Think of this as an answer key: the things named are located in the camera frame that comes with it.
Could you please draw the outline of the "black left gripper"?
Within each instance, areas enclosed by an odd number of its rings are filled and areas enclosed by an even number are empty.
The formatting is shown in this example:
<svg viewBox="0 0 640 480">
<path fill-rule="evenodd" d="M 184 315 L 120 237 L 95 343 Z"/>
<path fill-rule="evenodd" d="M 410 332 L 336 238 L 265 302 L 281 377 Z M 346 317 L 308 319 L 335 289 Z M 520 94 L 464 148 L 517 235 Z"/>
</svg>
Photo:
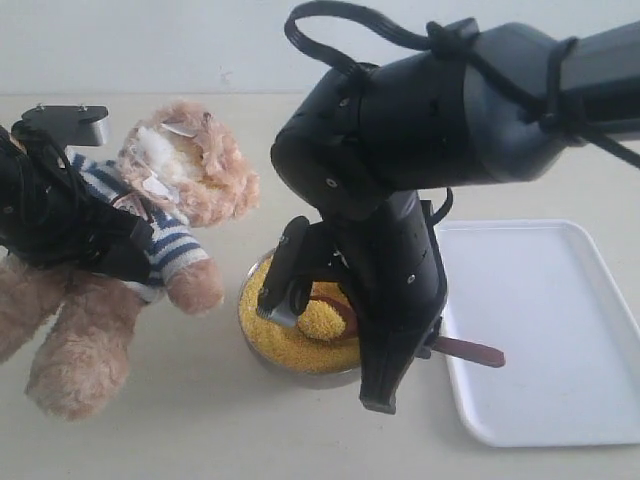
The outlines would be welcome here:
<svg viewBox="0 0 640 480">
<path fill-rule="evenodd" d="M 153 228 L 102 202 L 48 133 L 1 130 L 1 245 L 36 268 L 70 264 L 145 283 Z"/>
</svg>

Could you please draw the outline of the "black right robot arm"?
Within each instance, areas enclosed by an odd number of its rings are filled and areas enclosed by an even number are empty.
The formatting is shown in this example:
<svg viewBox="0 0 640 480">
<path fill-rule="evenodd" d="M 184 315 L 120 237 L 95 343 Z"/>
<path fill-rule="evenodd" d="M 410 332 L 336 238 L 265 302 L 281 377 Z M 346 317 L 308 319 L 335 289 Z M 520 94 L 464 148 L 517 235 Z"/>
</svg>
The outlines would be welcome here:
<svg viewBox="0 0 640 480">
<path fill-rule="evenodd" d="M 285 23 L 326 75 L 276 136 L 272 165 L 320 214 L 285 227 L 259 298 L 293 322 L 311 284 L 335 281 L 357 318 L 360 401 L 391 414 L 447 295 L 422 189 L 527 182 L 588 142 L 637 165 L 639 26 L 556 40 L 472 19 L 410 33 L 374 11 L 310 2 Z"/>
</svg>

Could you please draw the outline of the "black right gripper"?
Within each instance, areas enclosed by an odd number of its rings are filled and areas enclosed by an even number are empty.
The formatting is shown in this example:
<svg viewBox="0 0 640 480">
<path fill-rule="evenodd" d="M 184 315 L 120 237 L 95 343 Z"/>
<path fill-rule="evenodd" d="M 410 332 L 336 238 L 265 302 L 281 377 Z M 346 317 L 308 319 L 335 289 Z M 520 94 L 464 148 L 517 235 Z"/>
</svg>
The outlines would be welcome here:
<svg viewBox="0 0 640 480">
<path fill-rule="evenodd" d="M 396 391 L 415 357 L 429 358 L 447 285 L 430 203 L 416 192 L 319 204 L 333 245 L 320 277 L 335 282 L 357 316 L 359 399 L 396 413 Z"/>
</svg>

